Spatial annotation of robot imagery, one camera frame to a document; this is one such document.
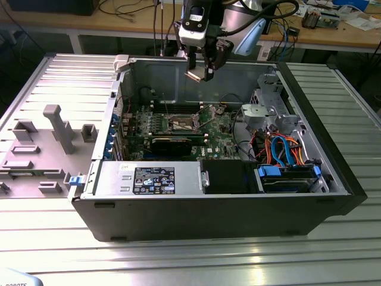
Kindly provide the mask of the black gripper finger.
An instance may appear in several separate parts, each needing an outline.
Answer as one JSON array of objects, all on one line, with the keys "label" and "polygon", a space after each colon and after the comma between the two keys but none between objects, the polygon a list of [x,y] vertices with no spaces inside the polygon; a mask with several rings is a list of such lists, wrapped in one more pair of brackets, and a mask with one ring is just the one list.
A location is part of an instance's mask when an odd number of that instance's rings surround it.
[{"label": "black gripper finger", "polygon": [[214,72],[225,65],[231,52],[231,41],[207,39],[204,46],[204,81],[209,81],[214,77]]},{"label": "black gripper finger", "polygon": [[196,68],[196,46],[187,46],[187,72],[192,72]]}]

